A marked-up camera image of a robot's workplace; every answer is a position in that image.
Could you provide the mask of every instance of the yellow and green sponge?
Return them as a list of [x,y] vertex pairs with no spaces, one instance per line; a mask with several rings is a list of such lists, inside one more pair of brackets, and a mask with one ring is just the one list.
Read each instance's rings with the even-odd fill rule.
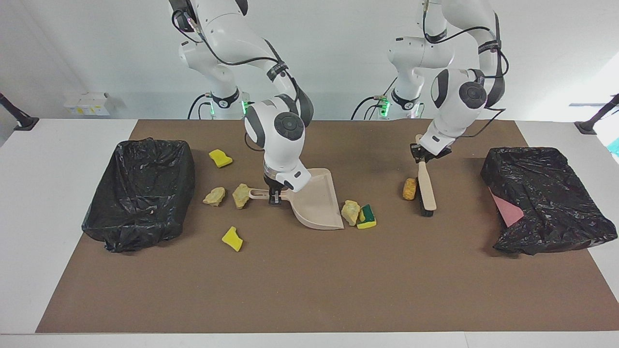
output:
[[364,230],[366,228],[372,228],[374,226],[376,226],[376,217],[374,216],[374,212],[372,212],[372,208],[368,204],[367,206],[361,208],[357,228],[359,228],[360,230]]

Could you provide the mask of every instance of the beige dustpan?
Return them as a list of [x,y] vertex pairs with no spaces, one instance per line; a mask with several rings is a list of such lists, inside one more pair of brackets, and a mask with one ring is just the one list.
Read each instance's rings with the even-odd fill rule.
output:
[[[311,179],[299,192],[283,191],[280,196],[290,202],[297,219],[314,230],[342,230],[342,216],[335,196],[333,177],[327,169],[309,169]],[[269,191],[250,189],[251,199],[269,199]]]

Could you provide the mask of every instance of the green indicator light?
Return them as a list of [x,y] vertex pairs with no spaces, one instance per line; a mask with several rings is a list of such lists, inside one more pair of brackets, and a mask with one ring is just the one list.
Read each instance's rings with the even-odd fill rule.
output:
[[381,116],[382,117],[387,117],[387,114],[389,114],[389,108],[391,107],[391,102],[389,100],[385,100],[383,99],[383,105],[382,105],[382,109],[381,109]]

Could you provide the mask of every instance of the plastic bag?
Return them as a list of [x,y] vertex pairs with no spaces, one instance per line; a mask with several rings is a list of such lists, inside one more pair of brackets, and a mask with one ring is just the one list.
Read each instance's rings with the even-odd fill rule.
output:
[[494,248],[505,253],[580,250],[617,239],[617,230],[597,208],[557,149],[492,149],[482,169],[492,193],[519,207],[524,217],[503,230]]
[[113,253],[137,251],[183,232],[193,198],[189,144],[151,138],[124,141],[108,164],[82,230]]

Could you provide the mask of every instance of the rock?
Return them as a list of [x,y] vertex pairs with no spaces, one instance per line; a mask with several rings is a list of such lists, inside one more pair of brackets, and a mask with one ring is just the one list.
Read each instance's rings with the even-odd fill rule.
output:
[[407,201],[412,201],[415,199],[415,193],[417,193],[417,180],[406,179],[406,183],[404,184],[404,190],[402,192],[402,197]]
[[346,201],[346,204],[344,204],[344,207],[342,208],[342,217],[344,217],[351,226],[354,226],[357,224],[360,211],[361,207],[357,202]]
[[219,207],[219,204],[223,201],[223,198],[226,196],[226,189],[223,187],[214,188],[206,198],[202,201],[204,204],[208,204],[214,207]]
[[247,201],[249,201],[249,187],[245,184],[240,184],[232,193],[232,197],[237,209],[244,208]]

